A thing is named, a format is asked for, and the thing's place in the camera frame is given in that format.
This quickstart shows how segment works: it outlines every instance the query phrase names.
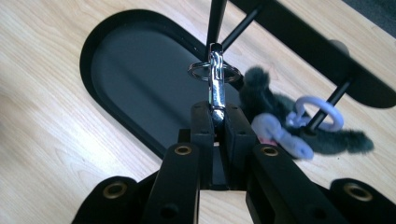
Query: black metal pole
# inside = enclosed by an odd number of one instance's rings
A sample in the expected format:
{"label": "black metal pole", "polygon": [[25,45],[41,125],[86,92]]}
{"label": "black metal pole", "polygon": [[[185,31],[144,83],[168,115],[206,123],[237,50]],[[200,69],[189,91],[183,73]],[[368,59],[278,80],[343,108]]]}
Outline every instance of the black metal pole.
{"label": "black metal pole", "polygon": [[245,31],[245,29],[253,22],[257,15],[262,12],[264,3],[258,4],[254,9],[246,15],[246,17],[233,29],[233,31],[221,43],[223,52],[231,46],[235,39]]}
{"label": "black metal pole", "polygon": [[[353,78],[350,77],[348,78],[344,83],[342,83],[340,86],[335,89],[335,91],[332,93],[332,95],[329,97],[327,100],[328,103],[331,105],[336,105],[337,102],[343,97],[343,95],[347,92],[347,88],[350,86],[352,83]],[[323,112],[322,110],[319,110],[318,113],[309,121],[308,125],[306,125],[305,129],[309,133],[314,133],[317,127],[323,120],[326,118],[327,114]]]}
{"label": "black metal pole", "polygon": [[205,58],[203,61],[207,61],[208,59],[210,44],[218,42],[226,4],[227,0],[212,0],[212,4],[210,6],[209,26],[207,29]]}

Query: black metal stand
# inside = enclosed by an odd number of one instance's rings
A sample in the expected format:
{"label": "black metal stand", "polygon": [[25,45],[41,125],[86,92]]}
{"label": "black metal stand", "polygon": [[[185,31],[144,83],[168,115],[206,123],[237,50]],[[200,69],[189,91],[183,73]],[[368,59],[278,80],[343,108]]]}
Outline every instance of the black metal stand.
{"label": "black metal stand", "polygon": [[[396,104],[392,89],[326,44],[325,39],[276,1],[233,2],[248,14],[224,40],[224,50],[256,20],[338,85],[329,103],[335,105],[344,93],[349,93],[371,106]],[[210,53],[209,45],[218,40],[225,4],[225,0],[212,1],[204,60]],[[300,35],[290,35],[288,30],[268,21],[278,17],[290,22],[290,27],[299,28]],[[339,66],[334,69],[333,64],[324,63],[329,59],[321,60],[311,49],[302,48],[299,41],[330,52],[327,57],[336,58]],[[367,89],[362,91],[359,85],[385,88],[374,89],[368,95]],[[387,101],[376,100],[384,95],[389,96]],[[139,183],[121,176],[103,181],[84,201],[73,223],[196,223],[200,189],[245,190],[255,223],[396,221],[396,205],[372,187],[353,179],[335,180],[330,189],[317,186],[282,148],[256,145],[256,135],[239,107],[225,105],[221,129],[214,124],[211,109],[210,101],[191,108],[191,128],[180,130],[178,143],[167,149],[159,172]],[[318,112],[307,130],[314,133],[325,116]]]}
{"label": "black metal stand", "polygon": [[[208,111],[208,102],[192,107],[196,122],[191,143],[169,147],[158,173],[140,183],[121,176],[103,181],[73,223],[197,223],[200,189],[245,190],[254,223],[396,220],[396,205],[372,187],[339,179],[324,189],[312,183],[282,148],[254,146],[255,135],[237,106],[227,105],[223,136],[213,134]],[[221,175],[215,174],[219,168],[224,169]]]}

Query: metal ring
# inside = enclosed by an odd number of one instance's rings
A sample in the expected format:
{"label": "metal ring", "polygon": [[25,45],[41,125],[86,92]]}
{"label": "metal ring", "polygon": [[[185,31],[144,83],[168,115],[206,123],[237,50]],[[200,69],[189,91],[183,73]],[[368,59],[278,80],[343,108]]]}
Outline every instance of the metal ring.
{"label": "metal ring", "polygon": [[185,156],[185,155],[189,155],[192,152],[192,149],[187,146],[180,146],[175,148],[175,152],[178,155]]}
{"label": "metal ring", "polygon": [[[199,79],[202,81],[208,81],[209,76],[204,77],[204,76],[198,75],[194,72],[194,70],[196,70],[196,69],[207,68],[207,67],[210,67],[210,63],[193,63],[192,65],[189,66],[188,73],[190,76],[192,76],[196,79]],[[233,76],[225,77],[224,82],[234,82],[242,76],[241,72],[239,72],[239,70],[237,68],[235,68],[231,65],[228,65],[226,63],[223,65],[223,69],[233,73]]]}
{"label": "metal ring", "polygon": [[263,147],[261,152],[264,153],[264,155],[271,157],[277,156],[279,154],[279,152],[277,152],[277,150],[273,147]]}
{"label": "metal ring", "polygon": [[116,181],[105,187],[103,190],[103,196],[108,199],[116,199],[122,196],[127,189],[128,186],[124,182]]}
{"label": "metal ring", "polygon": [[355,183],[345,184],[344,191],[352,198],[355,198],[362,202],[370,202],[373,199],[373,194],[371,194],[367,189],[364,189]]}

